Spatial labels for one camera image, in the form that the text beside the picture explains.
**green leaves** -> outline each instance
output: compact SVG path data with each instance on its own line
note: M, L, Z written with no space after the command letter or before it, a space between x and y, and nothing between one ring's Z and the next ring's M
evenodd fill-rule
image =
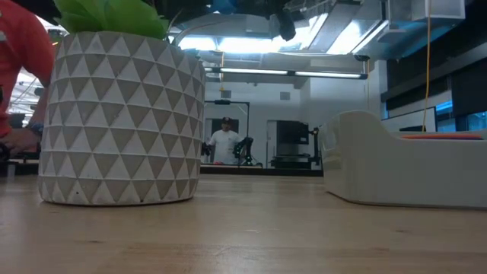
M142 0L54 0L68 32L116 31L164 39L169 21Z

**wooden table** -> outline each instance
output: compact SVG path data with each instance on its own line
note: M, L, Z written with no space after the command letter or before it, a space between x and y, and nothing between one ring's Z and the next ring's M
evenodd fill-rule
M0 273L487 273L487 214L352 205L321 178L205 175L169 205L40 202L0 183Z

